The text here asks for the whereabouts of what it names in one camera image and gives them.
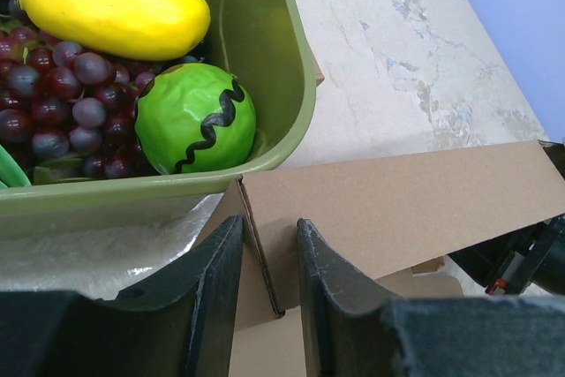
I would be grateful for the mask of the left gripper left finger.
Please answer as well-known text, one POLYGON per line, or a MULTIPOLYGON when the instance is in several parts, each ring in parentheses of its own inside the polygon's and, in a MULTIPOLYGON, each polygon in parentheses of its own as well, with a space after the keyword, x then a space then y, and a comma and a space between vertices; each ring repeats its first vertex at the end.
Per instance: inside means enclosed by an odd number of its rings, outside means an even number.
POLYGON ((2 375, 227 375, 242 253, 243 219, 233 215, 112 300, 3 293, 2 375))

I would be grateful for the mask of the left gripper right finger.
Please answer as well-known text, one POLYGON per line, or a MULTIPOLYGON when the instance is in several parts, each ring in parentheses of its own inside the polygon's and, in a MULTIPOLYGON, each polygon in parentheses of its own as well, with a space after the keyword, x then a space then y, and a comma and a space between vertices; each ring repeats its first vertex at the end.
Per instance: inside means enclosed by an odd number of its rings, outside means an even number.
POLYGON ((561 376, 561 297, 406 298, 298 221, 310 376, 561 376))

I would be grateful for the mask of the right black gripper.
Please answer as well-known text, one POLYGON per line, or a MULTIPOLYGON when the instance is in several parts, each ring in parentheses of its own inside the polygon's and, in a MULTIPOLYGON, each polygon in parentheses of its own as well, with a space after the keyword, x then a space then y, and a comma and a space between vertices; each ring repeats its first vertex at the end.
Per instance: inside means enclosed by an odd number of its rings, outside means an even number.
POLYGON ((564 216, 559 215, 449 255, 491 296, 519 295, 531 285, 564 294, 564 216))

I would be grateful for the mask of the large cardboard box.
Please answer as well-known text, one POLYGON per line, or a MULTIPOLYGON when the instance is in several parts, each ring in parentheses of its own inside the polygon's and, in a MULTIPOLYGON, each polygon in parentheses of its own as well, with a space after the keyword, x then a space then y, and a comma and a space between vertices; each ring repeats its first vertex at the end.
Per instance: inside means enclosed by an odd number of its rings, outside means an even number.
POLYGON ((449 255, 564 215, 564 147, 513 142, 237 177, 205 224, 244 225, 231 376, 310 376, 298 221, 406 298, 491 296, 449 255))

